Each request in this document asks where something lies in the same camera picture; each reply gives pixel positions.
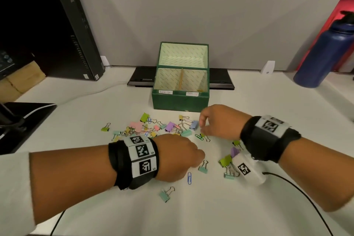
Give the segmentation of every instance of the box label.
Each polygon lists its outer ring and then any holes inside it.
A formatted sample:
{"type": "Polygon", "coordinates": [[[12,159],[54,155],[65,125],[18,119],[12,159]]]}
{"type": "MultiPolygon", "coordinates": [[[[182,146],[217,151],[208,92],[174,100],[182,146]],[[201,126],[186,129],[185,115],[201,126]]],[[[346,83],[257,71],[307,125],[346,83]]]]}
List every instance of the box label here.
{"type": "Polygon", "coordinates": [[[199,93],[196,93],[196,92],[186,92],[185,95],[187,95],[187,96],[199,96],[199,93]]]}
{"type": "Polygon", "coordinates": [[[159,90],[159,93],[162,93],[162,94],[173,94],[173,91],[160,91],[159,90]]]}

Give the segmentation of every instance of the water bottle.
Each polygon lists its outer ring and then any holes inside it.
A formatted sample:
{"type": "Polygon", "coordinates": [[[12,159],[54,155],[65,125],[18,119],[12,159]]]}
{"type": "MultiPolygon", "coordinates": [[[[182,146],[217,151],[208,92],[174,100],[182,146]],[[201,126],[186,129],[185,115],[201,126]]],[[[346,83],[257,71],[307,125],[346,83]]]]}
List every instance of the water bottle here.
{"type": "Polygon", "coordinates": [[[318,87],[353,44],[354,12],[341,13],[344,17],[335,20],[310,50],[294,76],[296,84],[306,88],[318,87]]]}

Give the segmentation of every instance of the cardboard box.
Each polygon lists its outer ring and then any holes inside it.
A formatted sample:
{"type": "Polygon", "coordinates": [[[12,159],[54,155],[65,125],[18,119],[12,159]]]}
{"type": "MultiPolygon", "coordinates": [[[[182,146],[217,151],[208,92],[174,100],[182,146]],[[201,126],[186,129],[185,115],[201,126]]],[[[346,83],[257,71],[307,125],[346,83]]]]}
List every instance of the cardboard box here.
{"type": "Polygon", "coordinates": [[[36,62],[31,62],[0,81],[0,103],[14,102],[36,86],[45,74],[36,62]]]}
{"type": "Polygon", "coordinates": [[[209,103],[209,45],[161,42],[154,109],[200,112],[209,103]]]}

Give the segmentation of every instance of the wristband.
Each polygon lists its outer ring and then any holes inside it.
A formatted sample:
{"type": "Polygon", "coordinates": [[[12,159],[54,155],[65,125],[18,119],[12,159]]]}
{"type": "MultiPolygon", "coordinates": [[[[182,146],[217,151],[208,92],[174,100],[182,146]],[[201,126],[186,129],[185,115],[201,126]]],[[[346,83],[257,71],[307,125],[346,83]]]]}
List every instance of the wristband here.
{"type": "Polygon", "coordinates": [[[136,189],[156,177],[159,154],[156,143],[145,135],[133,135],[108,144],[109,161],[117,172],[115,186],[136,189]]]}
{"type": "Polygon", "coordinates": [[[277,118],[255,116],[246,122],[240,138],[255,159],[277,163],[289,143],[301,134],[277,118]]]}

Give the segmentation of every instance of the forearm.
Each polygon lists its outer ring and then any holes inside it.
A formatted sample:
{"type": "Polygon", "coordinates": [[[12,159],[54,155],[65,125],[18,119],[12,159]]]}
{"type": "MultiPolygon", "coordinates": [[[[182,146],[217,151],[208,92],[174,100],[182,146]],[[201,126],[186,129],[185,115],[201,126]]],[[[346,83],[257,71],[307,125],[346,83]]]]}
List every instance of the forearm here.
{"type": "Polygon", "coordinates": [[[111,188],[116,177],[107,145],[30,153],[35,223],[111,188]]]}
{"type": "Polygon", "coordinates": [[[325,211],[354,195],[354,158],[306,138],[292,141],[279,165],[325,211]]]}

